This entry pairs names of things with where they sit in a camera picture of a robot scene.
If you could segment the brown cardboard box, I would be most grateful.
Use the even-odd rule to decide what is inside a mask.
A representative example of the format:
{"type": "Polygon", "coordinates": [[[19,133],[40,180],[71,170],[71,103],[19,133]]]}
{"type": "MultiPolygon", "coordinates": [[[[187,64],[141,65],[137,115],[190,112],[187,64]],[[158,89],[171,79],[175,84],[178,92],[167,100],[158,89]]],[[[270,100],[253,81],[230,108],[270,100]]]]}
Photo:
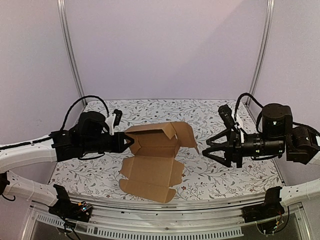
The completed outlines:
{"type": "Polygon", "coordinates": [[[193,128],[184,121],[170,121],[131,126],[124,133],[134,143],[129,147],[133,156],[122,161],[120,189],[154,202],[170,202],[185,167],[175,159],[178,151],[198,148],[193,128]]]}

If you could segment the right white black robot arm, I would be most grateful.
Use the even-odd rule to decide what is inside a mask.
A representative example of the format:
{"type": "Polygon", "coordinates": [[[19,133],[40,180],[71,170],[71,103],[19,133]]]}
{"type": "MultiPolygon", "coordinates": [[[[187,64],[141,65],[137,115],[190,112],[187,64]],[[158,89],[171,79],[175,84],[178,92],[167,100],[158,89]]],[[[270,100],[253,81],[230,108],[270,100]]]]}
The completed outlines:
{"type": "Polygon", "coordinates": [[[259,114],[262,131],[245,134],[232,116],[228,105],[218,108],[225,130],[206,140],[203,156],[229,168],[235,163],[241,168],[244,157],[253,160],[281,158],[301,164],[319,164],[320,134],[309,126],[293,122],[291,108],[279,103],[264,106],[259,114]]]}

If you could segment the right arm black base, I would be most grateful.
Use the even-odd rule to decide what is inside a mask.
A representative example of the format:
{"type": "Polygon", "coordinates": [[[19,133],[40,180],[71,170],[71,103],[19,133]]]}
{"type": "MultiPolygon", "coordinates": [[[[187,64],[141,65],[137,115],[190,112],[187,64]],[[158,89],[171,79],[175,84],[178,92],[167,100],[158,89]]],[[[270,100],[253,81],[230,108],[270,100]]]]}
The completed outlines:
{"type": "Polygon", "coordinates": [[[244,222],[256,222],[257,230],[266,237],[283,231],[290,220],[290,207],[285,210],[281,202],[291,190],[281,186],[266,190],[262,203],[241,208],[244,222]]]}

